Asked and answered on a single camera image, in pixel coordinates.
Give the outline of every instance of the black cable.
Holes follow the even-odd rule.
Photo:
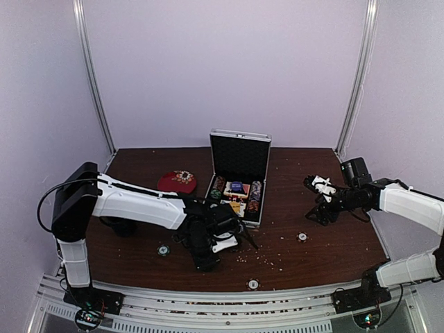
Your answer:
[[[361,218],[360,216],[357,216],[352,210],[349,210],[348,212],[349,212],[349,213],[350,213],[350,214],[351,214],[356,220],[359,220],[359,221],[361,221],[361,222],[365,222],[365,223],[370,222],[370,221],[371,221],[370,215],[368,215],[368,213],[367,213],[363,208],[361,208],[361,210],[362,210],[363,214],[366,216],[367,219],[363,219],[363,218]]]
[[[42,227],[42,229],[46,232],[50,232],[52,234],[52,230],[48,229],[47,227],[44,226],[42,219],[40,217],[40,210],[42,209],[42,205],[44,202],[44,199],[46,199],[46,197],[51,194],[52,192],[54,192],[55,190],[64,187],[66,185],[70,185],[70,184],[74,184],[76,182],[105,182],[104,180],[99,180],[97,178],[86,178],[86,179],[75,179],[75,180],[70,180],[68,182],[63,182],[61,184],[58,184],[52,188],[50,188],[48,191],[46,191],[46,193],[43,195],[43,197],[40,199],[39,204],[37,205],[37,221],[40,224],[40,227]]]
[[[402,301],[402,297],[403,297],[403,295],[404,295],[404,287],[402,286],[402,284],[400,284],[400,287],[401,287],[401,295],[400,295],[400,299],[399,299],[398,302],[396,303],[395,309],[393,309],[393,311],[391,312],[391,314],[390,314],[390,315],[389,315],[389,316],[388,316],[388,317],[387,317],[382,323],[380,323],[380,324],[377,325],[378,328],[381,327],[381,326],[383,326],[383,324],[387,323],[387,322],[390,320],[390,318],[393,317],[393,315],[395,314],[396,310],[397,310],[398,307],[400,306],[401,301]]]

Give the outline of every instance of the red plate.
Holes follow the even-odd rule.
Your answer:
[[[196,188],[196,177],[188,171],[172,171],[164,174],[157,183],[159,191],[190,194]]]

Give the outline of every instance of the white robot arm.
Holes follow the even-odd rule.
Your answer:
[[[196,198],[124,183],[97,172],[94,163],[82,165],[59,188],[51,231],[56,238],[71,289],[89,288],[91,278],[85,233],[91,216],[122,237],[135,231],[135,222],[152,223],[185,234],[198,270],[209,271],[219,262],[217,253],[238,244],[244,224],[229,205],[202,204]]]
[[[318,204],[306,217],[320,224],[335,222],[340,212],[361,208],[397,214],[419,223],[439,236],[444,231],[444,200],[406,186],[399,180],[372,181],[364,160],[360,157],[342,165],[345,183],[349,188],[333,185],[320,176],[305,178],[305,186],[318,193]],[[409,282],[440,280],[444,277],[444,243],[427,252],[406,259],[388,262],[364,273],[362,286],[357,290],[333,295],[338,312],[356,309],[357,303],[369,305],[373,298],[390,297],[389,287]]]

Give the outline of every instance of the lavender wall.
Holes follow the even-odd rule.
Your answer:
[[[208,146],[210,129],[333,147],[366,1],[85,2],[115,144]]]
[[[399,178],[444,197],[444,7],[442,1],[383,1],[364,98],[345,158],[364,156],[374,178]],[[426,228],[391,214],[373,218],[392,259],[439,245]],[[442,332],[444,282],[420,286]]]
[[[72,1],[2,1],[0,59],[0,331],[23,332],[42,274],[57,262],[37,202],[85,160],[103,167],[108,152]]]

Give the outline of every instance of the wooden table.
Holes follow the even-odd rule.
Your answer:
[[[121,149],[107,174],[155,189],[163,174],[177,169],[192,172],[198,180],[196,194],[205,195],[212,176],[210,149]],[[244,242],[238,253],[223,251],[221,263],[211,273],[196,271],[188,251],[172,241],[171,230],[140,223],[135,235],[119,238],[92,219],[87,231],[92,277],[172,291],[246,291],[251,278],[260,281],[263,291],[359,279],[363,271],[386,259],[377,235],[370,223],[349,213],[327,227],[308,221],[304,215],[316,197],[302,185],[309,174],[343,185],[331,149],[271,149],[262,225],[251,232],[260,249]],[[298,232],[307,233],[309,241],[297,242]],[[170,255],[157,254],[162,244],[170,247]]]

